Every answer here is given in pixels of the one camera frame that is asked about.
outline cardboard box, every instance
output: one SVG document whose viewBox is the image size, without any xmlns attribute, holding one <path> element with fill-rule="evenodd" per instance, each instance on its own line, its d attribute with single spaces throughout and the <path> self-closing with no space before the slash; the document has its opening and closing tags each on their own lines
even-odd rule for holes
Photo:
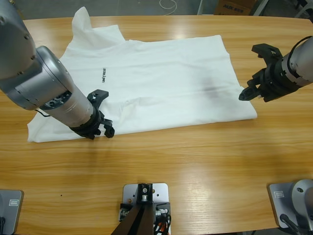
<svg viewBox="0 0 313 235">
<path fill-rule="evenodd" d="M 219 0 L 214 15 L 248 16 L 257 0 Z"/>
</svg>

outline wooden table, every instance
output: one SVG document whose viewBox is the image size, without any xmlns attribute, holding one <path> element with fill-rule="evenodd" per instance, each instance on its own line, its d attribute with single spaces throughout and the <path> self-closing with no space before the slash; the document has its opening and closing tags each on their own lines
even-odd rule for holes
<svg viewBox="0 0 313 235">
<path fill-rule="evenodd" d="M 125 39 L 160 41 L 221 34 L 242 86 L 265 63 L 251 52 L 267 43 L 282 54 L 312 34 L 309 20 L 235 16 L 92 17 L 118 24 Z M 61 56 L 71 18 L 25 21 L 36 45 Z M 17 233 L 109 235 L 122 189 L 166 182 L 172 234 L 197 235 L 276 227 L 267 184 L 313 178 L 313 86 L 269 103 L 258 118 L 47 143 L 27 142 L 34 112 L 1 94 L 0 188 L 25 192 Z"/>
</svg>

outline metal mounting plate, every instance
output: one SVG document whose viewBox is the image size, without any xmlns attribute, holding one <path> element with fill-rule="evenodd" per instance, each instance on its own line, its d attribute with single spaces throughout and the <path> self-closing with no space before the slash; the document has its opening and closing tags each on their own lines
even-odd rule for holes
<svg viewBox="0 0 313 235">
<path fill-rule="evenodd" d="M 4 235 L 16 231 L 24 193 L 19 190 L 0 190 L 0 217 L 5 218 Z"/>
<path fill-rule="evenodd" d="M 168 186 L 165 183 L 157 183 L 153 184 L 153 189 L 155 190 L 153 194 L 153 202 L 154 203 L 166 203 L 169 202 L 168 196 Z M 137 191 L 138 191 L 138 184 L 129 184 L 125 185 L 123 189 L 123 203 L 124 204 L 136 204 L 137 198 Z"/>
<path fill-rule="evenodd" d="M 296 215 L 292 210 L 291 187 L 294 183 L 281 183 L 269 185 L 270 200 L 275 214 L 276 223 L 281 228 L 288 228 L 287 224 L 280 220 L 281 214 L 286 214 L 288 218 L 298 225 Z"/>
</svg>

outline floor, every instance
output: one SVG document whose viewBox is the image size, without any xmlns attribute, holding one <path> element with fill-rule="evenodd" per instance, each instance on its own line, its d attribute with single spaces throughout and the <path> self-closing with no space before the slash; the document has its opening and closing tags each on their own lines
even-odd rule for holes
<svg viewBox="0 0 313 235">
<path fill-rule="evenodd" d="M 171 9 L 163 9 L 159 0 L 15 0 L 25 20 L 55 17 L 72 17 L 82 6 L 90 16 L 165 15 Z M 200 0 L 176 0 L 173 15 L 196 15 Z M 213 14 L 218 0 L 204 0 L 204 14 Z M 297 0 L 269 0 L 263 15 L 294 17 L 302 8 L 295 9 Z M 173 6 L 172 0 L 162 0 L 164 7 Z"/>
</svg>

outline wire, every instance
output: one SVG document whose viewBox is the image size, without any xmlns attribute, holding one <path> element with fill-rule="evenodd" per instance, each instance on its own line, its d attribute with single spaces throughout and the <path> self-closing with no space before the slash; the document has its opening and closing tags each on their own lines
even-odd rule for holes
<svg viewBox="0 0 313 235">
<path fill-rule="evenodd" d="M 170 1 L 172 1 L 172 2 L 174 3 L 174 5 L 171 6 L 171 7 L 165 7 L 165 6 L 163 6 L 163 5 L 162 5 L 162 1 L 163 1 L 163 0 L 160 0 L 160 1 L 158 2 L 158 4 L 159 4 L 160 7 L 162 7 L 163 9 L 168 10 L 168 9 L 173 9 L 173 8 L 175 8 L 172 12 L 166 14 L 165 16 L 171 15 L 171 14 L 173 14 L 173 13 L 177 10 L 177 2 L 176 2 L 176 1 L 170 0 Z"/>
<path fill-rule="evenodd" d="M 154 226 L 154 235 L 159 235 L 159 234 L 169 235 L 171 222 L 172 222 L 172 217 L 170 214 L 168 214 L 166 217 L 162 217 L 162 219 L 157 221 Z"/>
<path fill-rule="evenodd" d="M 40 113 L 42 116 L 44 117 L 50 117 L 50 115 L 44 115 L 42 112 L 40 112 L 39 110 L 35 109 L 35 111 L 37 111 L 38 113 Z"/>
</svg>

